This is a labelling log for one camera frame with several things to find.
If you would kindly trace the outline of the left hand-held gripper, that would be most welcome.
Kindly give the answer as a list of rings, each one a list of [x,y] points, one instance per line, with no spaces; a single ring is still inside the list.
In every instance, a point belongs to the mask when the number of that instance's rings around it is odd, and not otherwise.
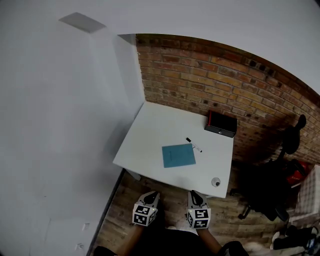
[[[134,204],[132,211],[132,223],[139,226],[148,227],[158,215],[158,203],[160,193],[150,191],[142,194]]]

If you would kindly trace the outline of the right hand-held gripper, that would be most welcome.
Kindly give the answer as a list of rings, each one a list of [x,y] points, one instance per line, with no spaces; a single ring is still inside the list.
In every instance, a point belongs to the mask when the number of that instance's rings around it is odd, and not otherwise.
[[[188,191],[186,219],[193,229],[207,229],[211,220],[211,209],[205,195],[196,191]]]

